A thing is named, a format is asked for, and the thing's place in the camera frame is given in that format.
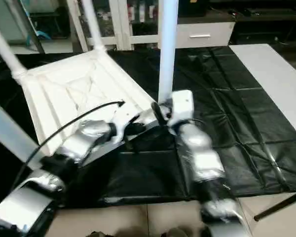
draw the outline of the wrinkled black fabric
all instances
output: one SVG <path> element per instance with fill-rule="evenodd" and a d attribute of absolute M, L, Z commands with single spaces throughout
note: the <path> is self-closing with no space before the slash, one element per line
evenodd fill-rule
<path fill-rule="evenodd" d="M 157 99 L 158 50 L 109 54 Z M 69 56 L 72 54 L 23 55 L 20 59 L 32 68 Z M 232 50 L 177 50 L 173 86 L 193 91 L 195 117 L 203 121 L 200 126 L 212 138 L 236 196 L 296 191 L 296 131 Z M 0 104 L 36 139 L 22 89 L 3 64 Z M 188 167 L 178 160 L 173 137 L 166 130 L 154 128 L 131 145 L 132 150 L 122 146 L 84 167 L 69 188 L 67 207 L 195 198 L 184 178 Z M 0 152 L 0 174 L 7 176 L 0 182 L 1 199 L 21 163 L 2 145 Z"/>

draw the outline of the drawer handle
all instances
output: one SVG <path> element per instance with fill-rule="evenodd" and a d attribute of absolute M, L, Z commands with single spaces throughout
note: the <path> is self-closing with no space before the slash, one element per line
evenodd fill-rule
<path fill-rule="evenodd" d="M 210 38 L 211 35 L 210 34 L 203 34 L 203 35 L 192 35 L 189 36 L 191 39 L 197 39 L 197 38 Z"/>

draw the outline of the black cable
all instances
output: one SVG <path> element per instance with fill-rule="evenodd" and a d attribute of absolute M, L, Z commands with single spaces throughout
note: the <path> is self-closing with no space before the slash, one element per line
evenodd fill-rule
<path fill-rule="evenodd" d="M 59 128 L 56 132 L 54 132 L 53 134 L 51 134 L 48 138 L 46 138 L 46 140 L 44 140 L 28 157 L 28 159 L 26 160 L 26 162 L 22 165 L 20 171 L 18 172 L 18 174 L 16 175 L 16 178 L 11 186 L 11 190 L 13 191 L 14 188 L 16 187 L 16 185 L 18 184 L 19 180 L 21 179 L 21 176 L 24 173 L 25 168 L 27 167 L 27 165 L 30 163 L 30 161 L 33 159 L 33 157 L 37 154 L 37 152 L 39 152 L 39 150 L 47 143 L 49 142 L 54 136 L 56 136 L 59 132 L 61 132 L 62 130 L 64 130 L 66 127 L 70 126 L 71 124 L 73 124 L 74 122 L 78 121 L 79 119 L 87 116 L 88 114 L 99 110 L 105 106 L 109 106 L 109 105 L 114 105 L 114 104 L 118 104 L 119 106 L 123 105 L 124 102 L 123 101 L 113 101 L 113 102 L 109 102 L 103 105 L 100 105 L 98 107 L 95 107 L 81 115 L 79 115 L 78 117 L 76 117 L 75 119 L 71 120 L 70 122 L 66 123 L 64 126 L 62 126 L 61 128 Z"/>

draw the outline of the robotic arm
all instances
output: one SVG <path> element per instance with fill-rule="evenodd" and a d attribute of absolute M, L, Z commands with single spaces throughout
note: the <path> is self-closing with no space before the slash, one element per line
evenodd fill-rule
<path fill-rule="evenodd" d="M 190 188 L 197 194 L 202 205 L 201 217 L 208 227 L 202 236 L 248 236 L 238 214 L 238 204 L 226 184 L 220 158 L 212 150 L 209 136 L 192 121 L 192 93 L 174 92 L 167 103 L 153 103 L 152 110 L 159 124 L 167 126 L 175 136 L 178 155 L 191 168 L 185 175 L 192 175 Z M 126 127 L 138 115 L 133 106 L 124 104 L 110 123 L 83 122 L 53 156 L 43 158 L 41 169 L 33 171 L 0 203 L 0 237 L 44 236 L 78 169 L 108 141 L 119 144 Z"/>
<path fill-rule="evenodd" d="M 160 124 L 166 124 L 176 138 L 178 156 L 190 170 L 189 189 L 201 204 L 201 218 L 206 224 L 202 237 L 248 237 L 239 214 L 240 206 L 226 182 L 219 155 L 212 149 L 210 137 L 194 124 L 193 95 L 182 90 L 160 107 L 154 104 Z"/>
<path fill-rule="evenodd" d="M 125 103 L 109 123 L 82 122 L 54 155 L 42 159 L 41 169 L 34 170 L 0 203 L 0 237 L 45 236 L 78 169 L 107 142 L 119 144 L 138 115 L 133 105 Z"/>

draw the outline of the floor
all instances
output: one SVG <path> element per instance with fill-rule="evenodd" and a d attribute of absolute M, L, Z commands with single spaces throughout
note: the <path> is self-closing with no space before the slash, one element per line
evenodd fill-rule
<path fill-rule="evenodd" d="M 255 214 L 292 194 L 244 197 L 240 205 L 253 237 L 296 237 L 296 204 L 259 222 Z M 159 237 L 171 228 L 184 230 L 189 237 L 199 237 L 204 227 L 196 201 L 119 206 L 88 210 L 63 210 L 54 220 L 47 237 L 84 237 L 102 231 L 118 237 Z"/>

